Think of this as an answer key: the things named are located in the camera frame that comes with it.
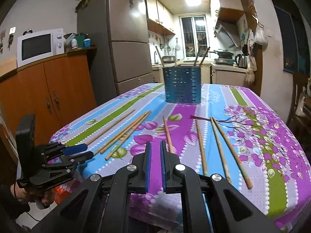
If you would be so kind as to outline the person's left hand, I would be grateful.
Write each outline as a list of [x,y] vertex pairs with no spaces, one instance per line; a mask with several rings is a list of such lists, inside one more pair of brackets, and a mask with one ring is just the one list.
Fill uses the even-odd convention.
[[10,187],[10,192],[14,198],[22,204],[35,203],[40,201],[44,206],[49,207],[54,203],[54,191],[48,190],[45,192],[36,189],[20,188],[16,183]]

